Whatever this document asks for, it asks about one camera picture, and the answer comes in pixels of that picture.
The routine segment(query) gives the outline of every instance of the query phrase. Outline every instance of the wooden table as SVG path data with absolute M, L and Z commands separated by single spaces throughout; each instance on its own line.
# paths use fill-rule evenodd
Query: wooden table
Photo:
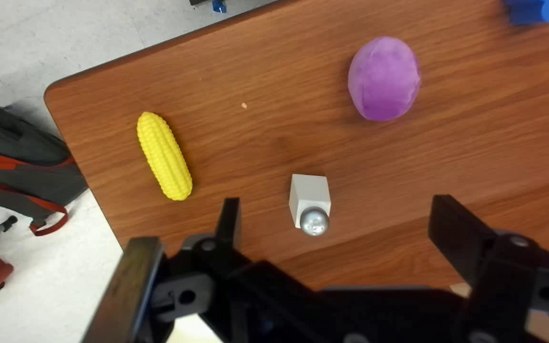
M 373 124 L 348 69 L 384 34 L 416 50 L 424 88 L 409 116 Z M 243 250 L 310 286 L 443 286 L 458 274 L 426 232 L 432 196 L 451 192 L 549 248 L 549 25 L 512 27 L 500 0 L 289 0 L 62 80 L 47 101 L 123 244 L 159 234 L 176 252 L 241 196 Z M 182 141 L 188 202 L 146 164 L 142 111 Z M 331 179 L 323 238 L 293 225 L 294 172 Z

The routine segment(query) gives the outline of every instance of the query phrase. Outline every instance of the purple ball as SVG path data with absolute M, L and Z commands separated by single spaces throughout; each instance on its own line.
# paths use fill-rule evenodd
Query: purple ball
M 357 111 L 375 122 L 390 122 L 411 111 L 422 84 L 420 65 L 399 38 L 376 38 L 354 57 L 350 91 Z

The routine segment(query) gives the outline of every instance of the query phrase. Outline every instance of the white small object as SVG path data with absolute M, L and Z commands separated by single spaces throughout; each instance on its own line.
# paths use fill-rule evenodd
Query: white small object
M 291 212 L 296 229 L 321 236 L 331 227 L 331 187 L 325 175 L 293 175 Z

